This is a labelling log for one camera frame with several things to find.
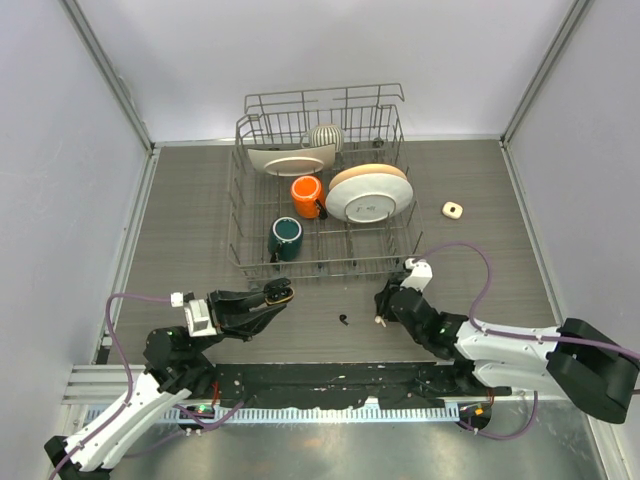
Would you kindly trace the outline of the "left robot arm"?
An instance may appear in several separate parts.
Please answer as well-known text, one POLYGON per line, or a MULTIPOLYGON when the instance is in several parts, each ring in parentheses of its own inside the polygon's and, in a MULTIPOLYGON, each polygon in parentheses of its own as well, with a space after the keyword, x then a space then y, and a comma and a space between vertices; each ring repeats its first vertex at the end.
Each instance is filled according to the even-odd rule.
POLYGON ((247 292, 216 290, 198 299, 174 292, 160 298, 183 311, 186 323, 157 328, 146 339, 145 368, 124 368, 127 388, 88 426, 45 443, 53 479, 107 479, 127 450, 165 412, 180 402, 211 393, 215 366, 204 352, 225 339, 248 342, 262 332, 293 299, 289 279, 247 292))

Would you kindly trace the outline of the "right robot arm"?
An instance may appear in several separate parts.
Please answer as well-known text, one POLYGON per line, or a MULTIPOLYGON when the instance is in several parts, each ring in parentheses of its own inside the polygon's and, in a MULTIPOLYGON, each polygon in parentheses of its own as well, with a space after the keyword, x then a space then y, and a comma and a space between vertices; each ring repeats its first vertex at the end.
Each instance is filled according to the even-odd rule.
POLYGON ((639 361, 612 339, 577 318, 557 328, 526 329, 439 311, 423 296, 428 281, 408 272, 390 277, 374 296, 376 316, 401 324, 437 358, 456 362, 451 380, 457 391, 536 391, 567 398, 598 420, 625 422, 639 361))

